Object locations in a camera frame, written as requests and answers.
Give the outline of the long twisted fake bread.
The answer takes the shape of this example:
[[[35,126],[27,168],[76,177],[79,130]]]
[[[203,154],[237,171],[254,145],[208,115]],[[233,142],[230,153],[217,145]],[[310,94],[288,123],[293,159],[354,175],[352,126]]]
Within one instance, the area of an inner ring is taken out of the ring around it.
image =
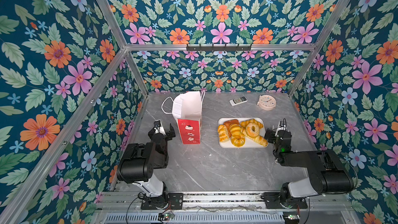
[[[267,146],[268,146],[268,141],[267,141],[264,137],[262,137],[262,136],[260,135],[259,130],[256,129],[256,130],[253,132],[252,129],[249,128],[249,132],[247,132],[245,128],[241,128],[241,132],[242,132],[242,134],[245,136],[245,138],[247,138],[247,139],[249,139],[249,140],[252,140],[252,141],[254,141],[255,143],[257,143],[257,144],[259,144],[259,145],[262,145],[262,146],[264,146],[264,147],[267,147]]]

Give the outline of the brown sesame fake bagel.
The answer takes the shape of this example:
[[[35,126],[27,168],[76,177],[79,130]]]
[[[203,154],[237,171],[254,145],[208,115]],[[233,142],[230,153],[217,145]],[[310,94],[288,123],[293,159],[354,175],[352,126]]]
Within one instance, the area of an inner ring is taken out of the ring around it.
[[[251,139],[256,139],[260,135],[260,127],[258,124],[251,122],[245,127],[246,136]]]

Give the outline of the yellow fake croissant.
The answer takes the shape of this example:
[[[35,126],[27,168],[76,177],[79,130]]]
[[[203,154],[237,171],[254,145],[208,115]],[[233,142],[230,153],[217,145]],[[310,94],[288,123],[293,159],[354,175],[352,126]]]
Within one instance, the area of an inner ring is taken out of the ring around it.
[[[262,129],[262,128],[264,127],[263,123],[261,123],[260,121],[255,120],[254,118],[249,119],[249,120],[242,121],[242,122],[240,122],[239,124],[240,124],[240,126],[242,126],[242,127],[245,128],[245,127],[247,127],[250,123],[256,124],[256,125],[259,127],[259,129]]]

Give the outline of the white and red paper bag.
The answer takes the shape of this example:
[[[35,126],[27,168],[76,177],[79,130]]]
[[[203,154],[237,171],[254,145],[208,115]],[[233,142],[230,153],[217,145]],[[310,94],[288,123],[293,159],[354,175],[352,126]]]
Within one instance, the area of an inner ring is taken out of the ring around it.
[[[181,141],[185,145],[201,143],[202,107],[205,93],[205,91],[189,91],[179,94],[174,99],[169,96],[161,105],[162,111],[175,119]],[[173,102],[171,112],[163,108],[168,100]]]

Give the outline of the yellow ring fake bread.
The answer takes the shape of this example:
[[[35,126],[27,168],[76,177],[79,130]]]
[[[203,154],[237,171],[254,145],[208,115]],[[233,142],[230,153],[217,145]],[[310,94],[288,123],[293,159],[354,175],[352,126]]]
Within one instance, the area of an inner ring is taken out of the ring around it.
[[[246,143],[246,138],[244,135],[233,135],[231,136],[231,143],[235,147],[242,147]]]

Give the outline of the orange-brown fake pastry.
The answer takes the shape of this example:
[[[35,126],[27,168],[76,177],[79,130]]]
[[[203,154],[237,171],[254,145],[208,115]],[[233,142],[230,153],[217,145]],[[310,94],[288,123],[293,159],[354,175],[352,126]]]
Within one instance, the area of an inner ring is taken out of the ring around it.
[[[231,126],[232,124],[239,124],[239,121],[238,121],[237,119],[231,119],[231,120],[225,121],[223,124],[224,124],[224,125],[227,127],[227,129],[229,130],[229,129],[230,129],[230,126]]]

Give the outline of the pale yellow fake pastry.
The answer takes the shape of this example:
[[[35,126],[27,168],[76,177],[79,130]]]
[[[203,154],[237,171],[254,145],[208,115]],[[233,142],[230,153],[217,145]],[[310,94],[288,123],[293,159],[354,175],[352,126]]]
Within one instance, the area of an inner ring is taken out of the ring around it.
[[[225,125],[221,124],[218,126],[218,136],[219,136],[219,142],[220,143],[225,143],[229,140],[229,133],[228,129]]]

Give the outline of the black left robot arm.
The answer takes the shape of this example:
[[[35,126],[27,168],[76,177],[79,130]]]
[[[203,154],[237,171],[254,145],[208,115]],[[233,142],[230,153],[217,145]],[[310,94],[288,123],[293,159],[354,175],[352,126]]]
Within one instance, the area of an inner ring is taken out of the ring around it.
[[[150,142],[133,143],[126,150],[116,172],[117,180],[137,186],[141,191],[142,207],[164,209],[169,204],[169,193],[165,183],[154,175],[155,169],[165,169],[169,163],[168,142],[176,137],[170,124],[165,130],[161,121],[154,122],[148,132]]]

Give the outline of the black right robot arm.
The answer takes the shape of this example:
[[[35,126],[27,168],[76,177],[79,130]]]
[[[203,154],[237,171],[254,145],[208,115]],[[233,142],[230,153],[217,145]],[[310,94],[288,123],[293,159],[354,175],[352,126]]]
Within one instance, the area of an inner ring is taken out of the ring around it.
[[[267,129],[265,138],[273,144],[273,155],[282,167],[305,168],[308,177],[284,183],[279,193],[265,192],[261,199],[267,208],[305,209],[307,197],[347,194],[355,183],[340,158],[333,151],[293,151],[292,134],[284,125]]]

